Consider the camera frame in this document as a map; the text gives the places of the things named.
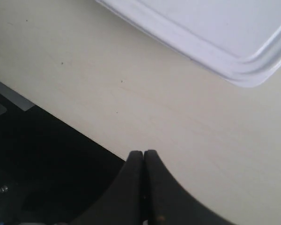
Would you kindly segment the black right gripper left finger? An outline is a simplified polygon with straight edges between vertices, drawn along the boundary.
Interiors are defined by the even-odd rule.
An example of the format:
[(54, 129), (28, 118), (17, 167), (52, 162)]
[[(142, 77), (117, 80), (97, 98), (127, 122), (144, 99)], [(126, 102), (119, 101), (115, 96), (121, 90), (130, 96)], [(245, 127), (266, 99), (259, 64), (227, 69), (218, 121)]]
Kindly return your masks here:
[(105, 193), (71, 225), (141, 225), (143, 153), (131, 151)]

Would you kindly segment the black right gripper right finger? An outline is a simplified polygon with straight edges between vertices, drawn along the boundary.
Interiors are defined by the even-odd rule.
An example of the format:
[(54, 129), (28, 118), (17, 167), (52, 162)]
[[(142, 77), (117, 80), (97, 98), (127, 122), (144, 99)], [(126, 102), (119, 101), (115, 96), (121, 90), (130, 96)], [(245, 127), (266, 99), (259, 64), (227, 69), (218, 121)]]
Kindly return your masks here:
[(149, 225), (231, 225), (189, 194), (157, 151), (144, 153), (144, 194)]

